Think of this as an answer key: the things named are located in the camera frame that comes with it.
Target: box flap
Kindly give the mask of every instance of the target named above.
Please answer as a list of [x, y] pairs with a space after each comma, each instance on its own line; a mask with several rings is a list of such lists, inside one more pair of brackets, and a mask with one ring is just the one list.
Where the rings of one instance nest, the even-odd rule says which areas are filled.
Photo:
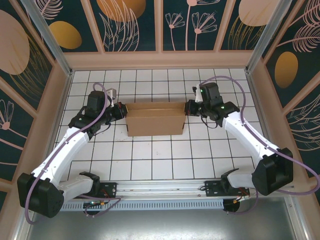
[[126, 104], [129, 137], [181, 135], [186, 121], [184, 102]]
[[185, 109], [185, 102], [139, 102], [127, 103], [127, 109], [146, 110], [146, 109]]

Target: leaf illustration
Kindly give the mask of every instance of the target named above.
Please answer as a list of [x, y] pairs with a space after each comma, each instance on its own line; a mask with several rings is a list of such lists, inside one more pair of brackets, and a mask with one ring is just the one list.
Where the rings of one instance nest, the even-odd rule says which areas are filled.
[[320, 25], [305, 25], [296, 32], [292, 40], [282, 42], [276, 47], [280, 47], [288, 43], [293, 44], [293, 48], [296, 52], [311, 53], [312, 49], [315, 49], [320, 43]]
[[299, 150], [320, 148], [320, 95], [309, 104], [293, 109], [287, 120]]
[[109, 3], [101, 0], [101, 3], [109, 16], [105, 18], [100, 14], [104, 24], [103, 45], [106, 51], [135, 51], [139, 44], [139, 26], [135, 13], [124, 2], [122, 8], [115, 0], [110, 0]]
[[62, 0], [35, 0], [36, 5], [44, 19], [53, 20], [60, 13]]
[[308, 26], [319, 25], [320, 23], [320, 0], [309, 0], [305, 6], [303, 21]]

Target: cable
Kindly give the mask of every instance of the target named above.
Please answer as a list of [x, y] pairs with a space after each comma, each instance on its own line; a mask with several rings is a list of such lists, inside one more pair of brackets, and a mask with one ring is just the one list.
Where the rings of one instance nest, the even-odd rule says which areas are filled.
[[107, 131], [110, 127], [111, 127], [111, 123], [109, 123], [109, 126], [108, 126], [105, 130], [103, 130], [103, 131], [101, 131], [101, 132], [97, 132], [97, 133], [96, 133], [95, 135], [93, 135], [93, 136], [97, 136], [98, 134], [104, 133], [104, 132]]
[[216, 129], [217, 127], [218, 127], [218, 123], [215, 123], [215, 127], [210, 127], [210, 126], [208, 126], [208, 123], [206, 123], [205, 121], [204, 121], [204, 118], [201, 116], [201, 121], [204, 123], [204, 125], [206, 125], [206, 127], [207, 128], [209, 128], [209, 129]]
[[241, 187], [239, 187], [239, 190], [240, 190], [244, 195], [250, 196], [250, 194], [248, 194], [246, 191], [244, 191]]
[[101, 83], [94, 83], [93, 84], [93, 89], [96, 90], [95, 86], [99, 85], [103, 92], [104, 92], [104, 105], [102, 108], [101, 113], [99, 114], [99, 116], [93, 120], [93, 122], [91, 122], [90, 124], [88, 124], [87, 126], [84, 126], [83, 128], [79, 129], [78, 131], [74, 132], [73, 134], [71, 134], [61, 145], [60, 147], [52, 154], [52, 156], [50, 157], [50, 159], [48, 160], [48, 162], [45, 164], [45, 166], [43, 167], [43, 169], [41, 170], [41, 172], [39, 173], [39, 175], [36, 177], [36, 179], [34, 180], [34, 182], [32, 183], [29, 192], [26, 196], [26, 200], [25, 200], [25, 206], [24, 206], [24, 215], [25, 215], [25, 219], [26, 221], [30, 224], [33, 225], [35, 223], [37, 223], [38, 221], [32, 221], [29, 217], [29, 203], [30, 203], [30, 198], [31, 198], [31, 194], [35, 189], [36, 184], [39, 182], [41, 176], [46, 172], [47, 168], [49, 167], [49, 165], [51, 164], [51, 162], [55, 159], [55, 157], [58, 155], [58, 153], [61, 151], [61, 149], [67, 144], [67, 142], [69, 142], [75, 135], [77, 135], [80, 132], [83, 132], [84, 130], [90, 128], [92, 125], [94, 125], [96, 122], [98, 122], [98, 120], [103, 116], [103, 114], [105, 113], [105, 110], [107, 108], [107, 103], [108, 103], [108, 94], [107, 91], [105, 89], [105, 87], [101, 84]]
[[115, 203], [113, 203], [111, 206], [109, 206], [106, 210], [100, 211], [99, 213], [95, 214], [95, 215], [90, 215], [88, 214], [87, 210], [88, 208], [92, 207], [90, 205], [88, 205], [85, 209], [84, 209], [84, 213], [87, 216], [87, 218], [95, 218], [95, 217], [99, 217], [103, 214], [106, 214], [107, 212], [109, 212], [110, 209], [112, 209], [115, 205], [117, 205], [120, 201], [121, 201], [121, 197], [114, 197], [114, 198], [101, 198], [101, 197], [93, 197], [93, 196], [86, 196], [86, 195], [80, 195], [79, 197], [81, 198], [85, 198], [85, 199], [92, 199], [92, 200], [99, 200], [99, 201], [104, 201], [104, 200], [117, 200]]
[[259, 193], [258, 193], [258, 190], [257, 190], [257, 189], [255, 190], [255, 194], [256, 194], [256, 197], [255, 197], [254, 204], [253, 204], [253, 206], [250, 207], [248, 210], [241, 211], [241, 212], [227, 211], [226, 213], [227, 213], [227, 214], [233, 214], [233, 215], [243, 215], [243, 214], [248, 214], [248, 213], [252, 212], [252, 211], [256, 208], [256, 206], [257, 206], [257, 204], [258, 204]]
[[314, 171], [312, 170], [309, 166], [305, 165], [304, 163], [298, 161], [298, 160], [295, 160], [293, 159], [292, 157], [290, 156], [287, 156], [281, 152], [279, 152], [278, 150], [276, 149], [273, 149], [272, 147], [268, 146], [268, 144], [266, 144], [259, 136], [257, 136], [255, 134], [255, 132], [253, 132], [251, 130], [251, 128], [249, 126], [247, 126], [246, 122], [245, 122], [245, 118], [244, 118], [244, 110], [245, 110], [245, 107], [246, 107], [246, 94], [245, 94], [245, 90], [243, 89], [243, 87], [240, 85], [240, 83], [238, 83], [236, 80], [232, 79], [231, 77], [228, 77], [228, 76], [214, 76], [214, 77], [211, 77], [207, 80], [205, 80], [204, 82], [202, 82], [200, 84], [200, 86], [203, 86], [205, 83], [209, 82], [209, 81], [212, 81], [212, 80], [215, 80], [217, 78], [226, 78], [226, 79], [229, 79], [231, 80], [233, 83], [237, 84], [237, 86], [240, 88], [241, 92], [242, 92], [242, 95], [243, 95], [243, 106], [242, 106], [242, 109], [240, 111], [240, 118], [241, 118], [241, 122], [243, 124], [243, 126], [249, 131], [249, 133], [257, 140], [259, 141], [266, 149], [269, 149], [270, 151], [272, 151], [273, 153], [289, 160], [289, 161], [292, 161], [298, 165], [300, 165], [301, 167], [305, 168], [306, 170], [308, 170], [310, 173], [312, 173], [314, 176], [315, 176], [315, 179], [316, 179], [316, 186], [309, 190], [309, 191], [304, 191], [304, 192], [292, 192], [292, 191], [285, 191], [285, 190], [277, 190], [278, 192], [280, 193], [283, 193], [283, 194], [290, 194], [290, 195], [296, 195], [296, 196], [303, 196], [303, 195], [308, 195], [308, 194], [313, 194], [315, 193], [316, 191], [319, 190], [320, 188], [320, 177], [319, 175]]

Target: black grid line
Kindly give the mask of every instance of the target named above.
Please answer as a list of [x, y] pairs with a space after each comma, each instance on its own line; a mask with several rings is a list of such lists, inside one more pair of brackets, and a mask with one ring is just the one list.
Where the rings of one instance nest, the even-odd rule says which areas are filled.
[[[122, 96], [130, 96], [130, 95], [134, 95], [134, 102], [136, 102], [137, 101], [137, 82], [151, 82], [151, 101], [153, 102], [154, 101], [154, 95], [165, 95], [165, 94], [163, 94], [163, 93], [153, 93], [153, 69], [151, 69], [151, 81], [139, 81], [138, 80], [138, 78], [137, 78], [137, 74], [138, 74], [138, 72], [137, 71], [135, 71], [136, 72], [136, 75], [135, 75], [135, 91], [134, 91], [134, 94], [122, 94]], [[201, 80], [201, 73], [200, 73], [200, 69], [198, 68], [197, 69], [197, 72], [198, 72], [198, 75], [199, 75], [199, 82], [201, 82], [202, 80]], [[186, 90], [186, 79], [185, 79], [185, 72], [184, 72], [184, 70], [182, 70], [182, 74], [183, 74], [183, 85], [184, 85], [184, 93], [172, 93], [172, 95], [170, 94], [170, 86], [169, 86], [169, 70], [168, 69], [166, 69], [166, 73], [167, 73], [167, 80], [164, 80], [164, 81], [157, 81], [157, 82], [167, 82], [167, 84], [168, 84], [168, 100], [170, 101], [170, 98], [173, 98], [174, 96], [182, 96], [182, 95], [184, 95], [184, 97], [185, 97], [185, 100], [187, 100], [187, 90]], [[103, 79], [103, 84], [105, 84], [105, 83], [117, 83], [118, 84], [118, 95], [120, 96], [120, 83], [122, 82], [122, 83], [124, 83], [124, 81], [121, 81], [121, 76], [122, 76], [122, 70], [120, 70], [120, 76], [119, 76], [119, 81], [112, 81], [112, 82], [106, 82], [106, 74], [107, 74], [107, 72], [106, 71], [104, 71], [104, 79]], [[87, 81], [87, 82], [79, 82], [79, 83], [87, 83], [87, 87], [86, 87], [86, 92], [87, 92], [87, 89], [88, 89], [88, 85], [89, 85], [89, 80]], [[232, 86], [233, 86], [233, 92], [232, 91], [230, 91], [230, 93], [234, 93], [235, 95], [236, 95], [236, 97], [237, 97], [237, 93], [236, 93], [236, 90], [235, 90], [235, 85], [234, 84], [232, 84]], [[144, 94], [138, 94], [138, 95], [141, 95], [141, 96], [144, 96], [144, 95], [150, 95], [150, 94], [147, 94], [147, 93], [144, 93]], [[71, 111], [72, 109], [68, 109], [68, 110], [66, 110], [66, 109], [64, 109], [64, 112], [63, 112], [63, 118], [64, 118], [64, 116], [65, 116], [65, 111]], [[250, 123], [258, 123], [259, 121], [250, 121]], [[203, 124], [202, 122], [191, 122], [190, 124]], [[115, 141], [115, 138], [116, 138], [116, 125], [125, 125], [125, 123], [116, 123], [115, 122], [115, 124], [114, 124], [114, 131], [113, 131], [113, 144], [112, 144], [112, 152], [111, 152], [111, 163], [110, 163], [110, 173], [109, 173], [109, 179], [111, 179], [111, 173], [112, 173], [112, 162], [113, 162], [113, 158], [114, 158], [114, 145], [115, 145], [115, 142], [132, 142], [131, 144], [132, 144], [132, 149], [131, 149], [131, 160], [130, 159], [123, 159], [124, 161], [131, 161], [131, 172], [130, 172], [130, 179], [132, 179], [132, 164], [133, 164], [133, 162], [132, 161], [144, 161], [145, 159], [135, 159], [135, 160], [133, 160], [132, 158], [133, 158], [133, 147], [134, 147], [134, 145], [133, 145], [133, 142], [135, 141], [134, 140], [134, 138], [132, 138], [132, 140], [130, 140], [130, 141]], [[195, 171], [194, 171], [194, 159], [212, 159], [212, 164], [213, 164], [213, 160], [214, 159], [232, 159], [232, 164], [233, 164], [233, 167], [234, 167], [234, 161], [233, 161], [233, 158], [234, 159], [236, 159], [236, 158], [238, 158], [238, 157], [233, 157], [232, 156], [232, 151], [231, 151], [231, 146], [230, 146], [230, 142], [229, 142], [229, 140], [231, 140], [231, 139], [236, 139], [236, 138], [230, 138], [229, 137], [229, 135], [228, 135], [228, 133], [227, 133], [227, 137], [226, 138], [218, 138], [218, 139], [211, 139], [210, 138], [210, 134], [209, 134], [209, 130], [207, 130], [207, 134], [208, 134], [208, 139], [191, 139], [191, 133], [190, 133], [190, 129], [188, 129], [188, 135], [189, 135], [189, 139], [177, 139], [177, 140], [173, 140], [172, 139], [172, 136], [170, 136], [170, 139], [167, 139], [167, 140], [158, 140], [159, 142], [164, 142], [164, 141], [170, 141], [170, 146], [171, 146], [171, 164], [172, 164], [172, 178], [174, 179], [174, 164], [173, 164], [173, 160], [180, 160], [180, 159], [185, 159], [185, 160], [188, 160], [188, 159], [191, 159], [191, 161], [192, 161], [192, 171], [193, 171], [193, 179], [203, 179], [203, 178], [195, 178]], [[213, 153], [212, 153], [212, 146], [211, 146], [211, 140], [228, 140], [228, 144], [229, 144], [229, 150], [230, 150], [230, 154], [231, 154], [231, 157], [215, 157], [215, 158], [213, 158], [212, 156], [213, 156]], [[154, 175], [153, 175], [153, 141], [154, 141], [154, 138], [153, 137], [151, 137], [151, 140], [142, 140], [142, 141], [138, 141], [138, 142], [151, 142], [151, 179], [153, 179], [154, 178]], [[191, 158], [173, 158], [173, 142], [172, 141], [189, 141], [190, 142], [190, 150], [191, 150]], [[209, 146], [210, 146], [210, 151], [211, 151], [211, 158], [208, 158], [208, 157], [194, 157], [193, 156], [193, 153], [192, 153], [192, 142], [191, 141], [209, 141]], [[90, 171], [91, 171], [91, 168], [92, 168], [92, 162], [93, 161], [109, 161], [109, 160], [93, 160], [93, 153], [94, 153], [94, 149], [95, 149], [95, 143], [96, 143], [97, 141], [96, 141], [96, 139], [94, 139], [94, 141], [93, 141], [93, 150], [92, 150], [92, 156], [91, 156], [91, 161], [90, 161]], [[111, 142], [111, 141], [99, 141], [99, 143], [104, 143], [104, 142], [106, 142], [106, 143], [109, 143], [109, 142]], [[252, 157], [251, 156], [241, 156], [241, 157], [239, 157], [239, 158], [251, 158], [251, 161], [252, 161], [252, 165], [253, 165], [253, 167], [255, 167], [254, 166], [254, 163], [253, 163], [253, 159], [252, 159]], [[214, 172], [214, 176], [216, 176], [216, 172], [215, 172], [215, 166], [214, 166], [214, 164], [212, 165], [213, 166], [213, 172]], [[68, 179], [69, 179], [69, 176], [70, 176], [70, 172], [71, 172], [71, 166], [70, 166], [70, 168], [69, 168], [69, 172], [68, 172]]]
[[233, 90], [234, 90], [234, 94], [235, 94], [236, 104], [237, 104], [237, 106], [239, 106], [239, 101], [238, 101], [238, 98], [237, 98], [236, 88], [235, 88], [235, 85], [234, 85], [233, 82], [232, 82], [232, 86], [233, 86]]
[[[103, 86], [104, 86], [104, 81], [105, 81], [105, 77], [106, 77], [106, 71], [104, 71], [104, 75], [103, 75]], [[96, 136], [93, 136], [93, 148], [92, 148], [92, 155], [91, 155], [91, 162], [90, 162], [90, 168], [89, 168], [89, 173], [91, 173], [91, 167], [92, 167], [92, 162], [94, 159], [94, 152], [95, 152], [95, 145], [96, 145]]]
[[[170, 82], [182, 82], [182, 80], [169, 80]], [[205, 80], [185, 80], [186, 82], [196, 82], [196, 81], [200, 81], [200, 82], [204, 82]], [[218, 80], [212, 80], [212, 81], [230, 81], [229, 79], [218, 79]], [[90, 83], [119, 83], [120, 81], [94, 81], [94, 82], [90, 82]], [[134, 83], [135, 81], [122, 81], [122, 83]], [[152, 81], [136, 81], [137, 83], [150, 83]], [[153, 81], [153, 82], [166, 82], [166, 80], [160, 80], [160, 81]], [[73, 82], [72, 84], [86, 84], [86, 82]]]
[[[119, 93], [120, 93], [121, 73], [122, 73], [122, 70], [120, 71], [118, 95], [119, 95]], [[111, 180], [111, 172], [112, 172], [112, 162], [113, 162], [113, 158], [114, 158], [114, 147], [115, 147], [116, 127], [117, 127], [117, 121], [114, 122], [114, 132], [113, 132], [113, 142], [112, 142], [112, 152], [111, 152], [111, 164], [110, 164], [110, 175], [109, 175], [109, 179], [110, 179], [110, 180]]]
[[[153, 159], [156, 161], [164, 161], [164, 160], [198, 160], [198, 159], [243, 159], [243, 158], [251, 158], [251, 156], [221, 156], [221, 157], [183, 157], [183, 158], [159, 158], [159, 159]], [[145, 160], [151, 160], [151, 159], [101, 159], [101, 160], [92, 160], [92, 162], [105, 162], [105, 161], [145, 161]], [[73, 160], [73, 162], [89, 162], [90, 160]]]
[[[137, 94], [137, 70], [135, 71], [135, 89], [134, 89], [134, 102], [136, 102]], [[131, 167], [130, 167], [130, 180], [132, 180], [132, 160], [134, 158], [134, 137], [132, 137], [132, 147], [131, 147]]]
[[[166, 78], [168, 82], [168, 101], [170, 102], [170, 88], [169, 88], [169, 70], [166, 70]], [[174, 156], [173, 156], [173, 149], [172, 149], [172, 136], [170, 136], [170, 147], [171, 147], [171, 165], [172, 165], [172, 178], [175, 178], [174, 174]]]
[[[184, 84], [184, 94], [185, 94], [185, 100], [187, 100], [187, 89], [186, 89], [186, 81], [185, 81], [185, 71], [182, 70], [182, 75], [183, 75], [183, 84]], [[192, 153], [192, 144], [191, 144], [191, 133], [190, 133], [190, 124], [188, 126], [188, 131], [189, 131], [189, 141], [190, 141], [190, 151], [191, 151], [191, 161], [192, 161], [192, 172], [193, 172], [193, 178], [195, 178], [195, 167], [194, 167], [194, 155]]]
[[[154, 95], [153, 95], [153, 92], [154, 92], [154, 71], [151, 70], [151, 102], [153, 102], [153, 99], [154, 99]], [[153, 169], [153, 165], [154, 165], [154, 141], [153, 141], [153, 137], [151, 136], [151, 180], [153, 180], [153, 177], [154, 177], [154, 169]]]
[[[62, 121], [64, 120], [64, 117], [65, 117], [65, 111], [66, 111], [66, 108], [67, 108], [67, 104], [68, 104], [68, 100], [69, 100], [69, 95], [70, 95], [70, 92], [71, 92], [71, 88], [72, 88], [72, 84], [74, 82], [74, 79], [75, 79], [75, 74], [73, 74], [73, 78], [72, 78], [72, 82], [70, 84], [70, 88], [69, 88], [69, 91], [68, 91], [68, 97], [66, 99], [66, 102], [65, 102], [65, 106], [64, 106], [64, 111], [63, 111], [63, 116], [62, 116], [62, 119], [61, 119], [61, 124], [62, 124]], [[59, 132], [58, 132], [58, 135], [57, 135], [57, 139], [59, 137], [59, 134], [60, 134], [60, 131], [61, 131], [61, 126], [59, 128]], [[71, 166], [72, 166], [72, 162], [70, 162], [70, 167], [69, 167], [69, 171], [68, 171], [68, 176], [67, 176], [67, 180], [69, 180], [69, 176], [70, 176], [70, 171], [71, 171]]]

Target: orange circle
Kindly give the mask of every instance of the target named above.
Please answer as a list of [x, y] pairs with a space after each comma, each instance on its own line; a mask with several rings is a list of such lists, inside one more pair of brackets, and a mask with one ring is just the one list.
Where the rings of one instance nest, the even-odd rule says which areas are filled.
[[133, 11], [136, 18], [139, 18], [146, 9], [146, 0], [96, 0], [101, 11], [110, 19], [116, 22], [128, 22], [131, 17], [125, 17], [126, 11], [123, 2], [130, 14]]

